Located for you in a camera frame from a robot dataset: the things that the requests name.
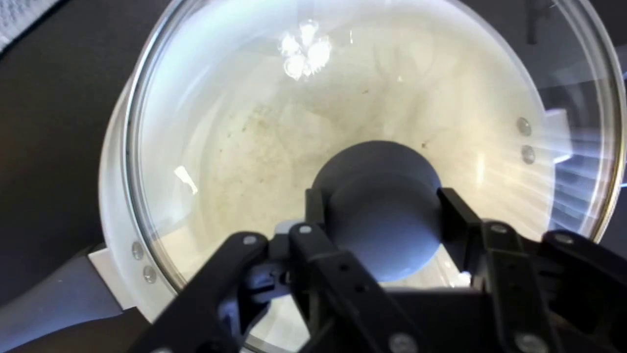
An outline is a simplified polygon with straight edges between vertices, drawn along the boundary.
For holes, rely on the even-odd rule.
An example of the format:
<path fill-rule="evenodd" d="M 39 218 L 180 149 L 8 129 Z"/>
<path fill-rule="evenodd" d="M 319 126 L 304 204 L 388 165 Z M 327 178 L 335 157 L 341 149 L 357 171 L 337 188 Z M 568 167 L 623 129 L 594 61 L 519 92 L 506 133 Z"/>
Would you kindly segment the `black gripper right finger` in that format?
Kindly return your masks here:
<path fill-rule="evenodd" d="M 627 353 L 627 261 L 568 229 L 539 241 L 480 218 L 439 188 L 443 243 L 490 298 L 496 335 L 515 353 Z"/>

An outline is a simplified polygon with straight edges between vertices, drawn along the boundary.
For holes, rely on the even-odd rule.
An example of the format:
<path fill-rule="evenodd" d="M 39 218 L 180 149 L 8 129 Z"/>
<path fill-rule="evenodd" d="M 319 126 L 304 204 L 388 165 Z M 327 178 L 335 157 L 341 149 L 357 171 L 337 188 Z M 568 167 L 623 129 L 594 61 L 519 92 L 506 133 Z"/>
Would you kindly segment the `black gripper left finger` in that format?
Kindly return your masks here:
<path fill-rule="evenodd" d="M 282 298 L 308 339 L 298 353 L 421 353 L 410 314 L 327 235 L 327 202 L 306 194 L 306 218 L 274 237 L 227 237 L 133 343 L 133 353 L 243 353 Z"/>

